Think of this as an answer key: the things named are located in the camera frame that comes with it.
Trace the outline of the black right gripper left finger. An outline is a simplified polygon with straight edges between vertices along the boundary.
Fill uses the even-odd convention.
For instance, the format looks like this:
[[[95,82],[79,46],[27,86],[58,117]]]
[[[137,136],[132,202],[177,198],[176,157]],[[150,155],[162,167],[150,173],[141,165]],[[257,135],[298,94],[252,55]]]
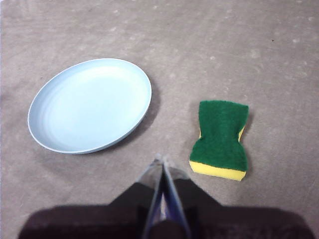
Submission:
[[[137,238],[162,175],[157,156],[139,179],[109,204],[63,205],[39,210],[26,221],[20,239]]]

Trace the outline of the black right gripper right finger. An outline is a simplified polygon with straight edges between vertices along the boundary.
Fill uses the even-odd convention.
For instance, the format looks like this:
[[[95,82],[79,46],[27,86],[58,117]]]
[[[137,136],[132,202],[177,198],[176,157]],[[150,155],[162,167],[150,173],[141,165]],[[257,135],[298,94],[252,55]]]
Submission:
[[[164,168],[177,204],[196,239],[313,239],[305,220],[278,208],[220,204],[197,186],[186,172],[166,158]]]

